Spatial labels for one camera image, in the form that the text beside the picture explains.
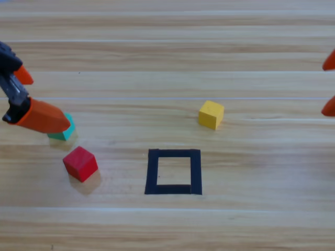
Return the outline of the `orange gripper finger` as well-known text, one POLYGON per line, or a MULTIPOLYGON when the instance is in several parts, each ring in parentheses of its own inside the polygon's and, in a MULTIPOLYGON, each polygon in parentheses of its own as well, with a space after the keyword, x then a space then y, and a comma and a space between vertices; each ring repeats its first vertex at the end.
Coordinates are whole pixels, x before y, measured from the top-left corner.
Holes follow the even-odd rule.
POLYGON ((335 69, 335 50, 333 50, 326 58, 322 65, 324 71, 332 71, 335 69))
POLYGON ((326 117, 335 116, 335 96, 333 96, 323 107, 321 113, 326 117))
POLYGON ((14 75, 23 85, 32 85, 34 83, 30 73, 23 65, 14 72, 14 75))
POLYGON ((9 102, 2 120, 41 133, 60 133, 71 123, 62 110, 43 101, 27 97, 20 105, 9 102))

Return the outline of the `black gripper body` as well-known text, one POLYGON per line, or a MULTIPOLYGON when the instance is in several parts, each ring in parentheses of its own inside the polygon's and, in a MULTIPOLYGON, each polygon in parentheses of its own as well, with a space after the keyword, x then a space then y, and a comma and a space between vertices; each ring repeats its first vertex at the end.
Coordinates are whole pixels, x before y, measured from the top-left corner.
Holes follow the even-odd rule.
POLYGON ((1 88, 14 105, 21 105, 29 93, 14 72, 23 65, 11 47, 1 42, 1 88))

